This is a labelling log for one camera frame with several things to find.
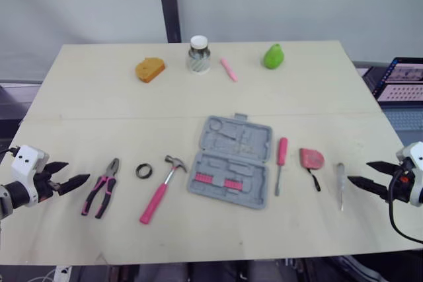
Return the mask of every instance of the hammer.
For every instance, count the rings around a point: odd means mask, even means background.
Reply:
[[[172,168],[171,171],[169,172],[169,174],[167,174],[166,180],[164,183],[162,183],[159,188],[156,190],[156,192],[154,193],[153,198],[151,199],[150,203],[148,204],[147,208],[145,209],[143,215],[141,216],[141,218],[139,219],[139,221],[143,224],[148,225],[148,223],[150,222],[156,208],[159,206],[161,199],[163,198],[163,196],[166,193],[166,189],[167,189],[167,184],[169,183],[169,181],[172,178],[172,175],[174,174],[175,170],[177,168],[182,168],[185,172],[186,171],[186,167],[185,164],[178,158],[172,158],[170,155],[167,155],[165,157],[165,161],[172,163]]]

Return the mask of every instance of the green pear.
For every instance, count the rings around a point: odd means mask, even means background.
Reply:
[[[280,45],[274,44],[264,55],[263,64],[268,69],[275,69],[284,61],[284,58]]]

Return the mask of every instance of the hammer head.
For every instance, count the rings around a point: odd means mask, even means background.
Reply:
[[[170,155],[165,157],[165,161],[172,163],[172,167],[176,170],[177,168],[182,168],[185,172],[187,172],[185,164],[178,158],[172,158]]]

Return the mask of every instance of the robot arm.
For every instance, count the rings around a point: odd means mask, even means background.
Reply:
[[[11,148],[9,152],[15,157],[12,176],[16,181],[0,186],[0,220],[22,205],[31,207],[52,197],[53,192],[66,194],[84,184],[90,176],[80,174],[65,183],[55,183],[50,180],[52,174],[67,166],[66,162],[47,164],[49,155],[28,145]]]
[[[394,222],[393,201],[395,199],[421,206],[423,203],[423,142],[415,142],[397,152],[400,165],[375,161],[367,165],[377,171],[392,176],[389,188],[361,176],[349,176],[348,179],[357,187],[377,194],[389,204],[389,220],[392,227],[401,236],[423,244],[422,240],[409,237],[402,233]]]

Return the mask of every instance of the white wall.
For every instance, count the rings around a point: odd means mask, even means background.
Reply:
[[[182,40],[340,40],[351,59],[423,54],[423,0],[178,0]]]
[[[161,0],[0,0],[0,82],[44,78],[62,44],[167,42]]]

